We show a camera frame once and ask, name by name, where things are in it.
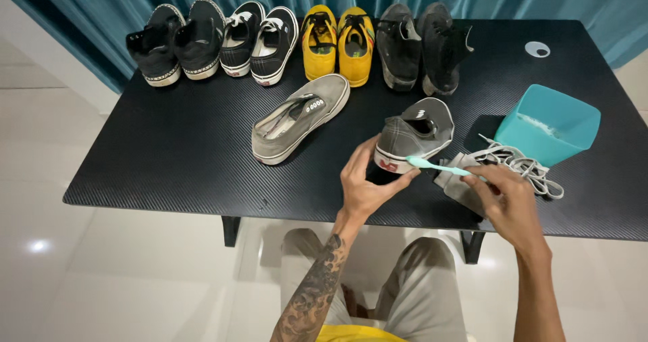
shoe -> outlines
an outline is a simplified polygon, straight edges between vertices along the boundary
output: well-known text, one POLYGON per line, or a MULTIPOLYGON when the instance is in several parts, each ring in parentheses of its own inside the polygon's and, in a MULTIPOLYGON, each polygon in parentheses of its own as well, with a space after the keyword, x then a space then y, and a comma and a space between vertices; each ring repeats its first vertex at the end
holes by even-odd
POLYGON ((297 18, 285 6, 272 9, 261 28, 252 51, 252 77, 261 85, 274 85, 281 79, 286 62, 297 43, 297 18))
POLYGON ((301 25, 301 50, 308 80, 335 72, 336 22, 326 5, 313 6, 301 25))
POLYGON ((187 24, 175 33, 175 56, 191 80, 214 75, 220 63, 220 45, 225 16, 211 0, 196 0, 191 5, 187 24))
POLYGON ((266 10, 258 1, 247 1, 227 18, 225 38, 220 48, 220 65, 229 76, 244 76, 249 72, 249 57, 259 33, 266 10))
POLYGON ((178 8, 162 4, 153 10, 144 30, 126 36, 128 53, 150 86, 171 85, 180 78, 173 36, 185 24, 178 8))
POLYGON ((308 82, 252 127, 252 153, 276 165, 315 128, 336 116, 349 99, 349 81, 331 73, 308 82))
POLYGON ((468 47, 468 27, 456 27, 443 3, 430 4, 418 18, 423 40, 423 91, 431 96, 454 93, 459 84, 459 63, 474 50, 468 47))
POLYGON ((375 38, 367 12, 357 6, 342 13, 337 24, 337 51, 340 53, 340 73, 352 88, 369 80, 371 55, 375 38))
POLYGON ((447 147, 454 135, 454 122, 448 106, 436 98, 425 98, 403 114, 385 120, 373 160, 393 173, 413 169, 407 156, 428 159, 447 147))
POLYGON ((394 4, 385 10, 378 23, 376 44, 387 86, 411 90, 419 76, 421 37, 407 6, 394 4))

tattoo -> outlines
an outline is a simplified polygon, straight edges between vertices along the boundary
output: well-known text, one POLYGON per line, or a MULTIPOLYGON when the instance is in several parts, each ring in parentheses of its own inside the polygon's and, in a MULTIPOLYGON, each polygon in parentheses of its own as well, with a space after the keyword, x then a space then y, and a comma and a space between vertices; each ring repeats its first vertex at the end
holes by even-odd
POLYGON ((349 250, 333 234, 281 314, 271 341, 315 341, 340 282, 349 250))

red logo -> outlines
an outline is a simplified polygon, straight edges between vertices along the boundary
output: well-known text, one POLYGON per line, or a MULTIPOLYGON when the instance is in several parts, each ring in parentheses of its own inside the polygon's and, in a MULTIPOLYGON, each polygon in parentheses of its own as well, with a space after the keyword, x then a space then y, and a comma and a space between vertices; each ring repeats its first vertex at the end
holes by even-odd
POLYGON ((380 160, 380 166, 385 170, 393 173, 396 172, 396 170, 398 170, 399 168, 399 166, 395 164, 386 164, 385 160, 380 160))

gray pants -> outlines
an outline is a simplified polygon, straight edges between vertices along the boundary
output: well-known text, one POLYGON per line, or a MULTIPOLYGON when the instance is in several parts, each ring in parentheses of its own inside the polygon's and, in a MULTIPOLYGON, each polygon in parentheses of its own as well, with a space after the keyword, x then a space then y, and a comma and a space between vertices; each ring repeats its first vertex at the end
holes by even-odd
MULTIPOLYGON (((281 309, 323 248, 310 229, 290 230, 281 257, 281 309)), ((419 238, 401 257, 380 291, 376 319, 385 331, 410 342, 466 342, 452 253, 442 240, 419 238)), ((353 324, 338 287, 324 324, 353 324)))

toothbrush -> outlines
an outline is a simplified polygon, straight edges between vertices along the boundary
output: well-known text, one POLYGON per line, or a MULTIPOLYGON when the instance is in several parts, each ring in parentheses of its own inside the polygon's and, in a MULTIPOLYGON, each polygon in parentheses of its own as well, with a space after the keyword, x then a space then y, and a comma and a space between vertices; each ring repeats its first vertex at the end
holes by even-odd
POLYGON ((430 161, 427 161, 424 158, 419 158, 419 157, 415 157, 415 156, 407 156, 407 157, 405 157, 405 160, 407 160, 407 162, 409 162, 410 165, 416 166, 416 167, 437 169, 437 170, 441 170, 442 172, 451 172, 451 173, 454 173, 455 175, 459 175, 459 176, 472 175, 472 173, 467 172, 464 169, 459 169, 458 167, 445 167, 445 166, 435 165, 435 164, 432 164, 430 161))

